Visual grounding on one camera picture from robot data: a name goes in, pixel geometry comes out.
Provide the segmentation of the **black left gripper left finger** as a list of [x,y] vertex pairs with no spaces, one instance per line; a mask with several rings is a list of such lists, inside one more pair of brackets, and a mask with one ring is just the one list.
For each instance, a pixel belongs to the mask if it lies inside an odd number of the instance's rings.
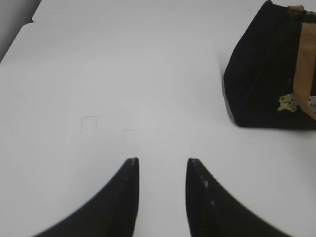
[[87,203],[39,237],[131,237],[139,205],[139,159],[128,158]]

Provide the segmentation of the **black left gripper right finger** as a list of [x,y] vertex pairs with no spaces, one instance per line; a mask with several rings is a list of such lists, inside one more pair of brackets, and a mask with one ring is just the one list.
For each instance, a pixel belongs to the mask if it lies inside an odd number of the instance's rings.
[[236,200],[197,158],[190,158],[187,163],[186,212],[193,237],[287,235]]

